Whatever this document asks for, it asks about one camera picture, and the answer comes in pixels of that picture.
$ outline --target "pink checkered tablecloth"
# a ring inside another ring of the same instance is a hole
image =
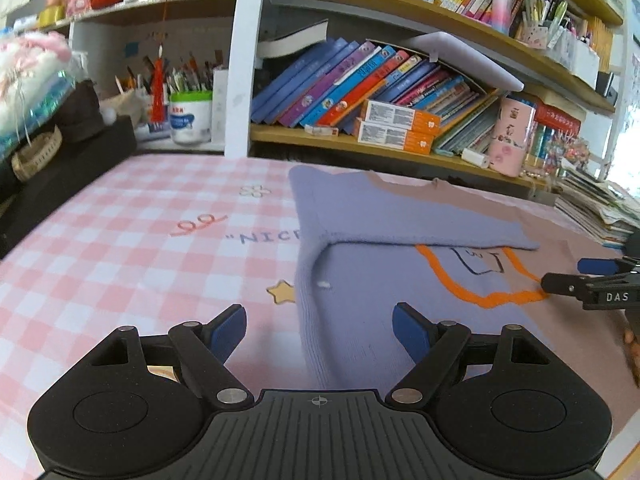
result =
[[[166,333],[241,303],[248,329],[228,368],[254,394],[311,385],[291,287],[299,236],[287,179],[293,165],[137,156],[9,254],[0,264],[1,480],[42,472],[26,433],[31,406],[120,325]],[[490,197],[568,224],[551,208]]]

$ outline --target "metal screw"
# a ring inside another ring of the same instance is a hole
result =
[[[391,398],[400,404],[415,404],[422,400],[422,394],[413,388],[400,388],[391,394]]]
[[[216,395],[216,398],[225,404],[237,404],[247,397],[246,391],[240,388],[226,388],[225,390],[220,390]]]

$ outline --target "sweater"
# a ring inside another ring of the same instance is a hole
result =
[[[525,326],[607,401],[617,430],[640,406],[616,333],[622,314],[585,312],[540,289],[545,272],[575,273],[580,257],[611,251],[444,182],[402,186],[307,166],[289,179],[300,221],[296,302],[318,388],[384,396],[414,366],[392,329],[404,301],[475,333]]]

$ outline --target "purple book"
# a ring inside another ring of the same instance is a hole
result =
[[[327,95],[334,87],[334,83],[345,73],[357,66],[363,59],[370,56],[375,49],[370,41],[365,41],[353,54],[343,59],[338,66],[318,81],[311,89],[289,108],[278,122],[289,128],[294,127],[311,108]]]

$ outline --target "purple sweater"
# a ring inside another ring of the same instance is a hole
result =
[[[301,234],[296,300],[318,388],[376,388],[384,396],[413,367],[392,330],[399,301],[434,322],[456,320],[477,333],[517,323],[544,340],[516,304],[462,301],[434,272],[436,265],[479,297],[510,292],[502,273],[507,258],[490,248],[538,248],[517,222],[399,196],[366,173],[297,166],[289,179]],[[431,261],[417,244],[428,246]]]

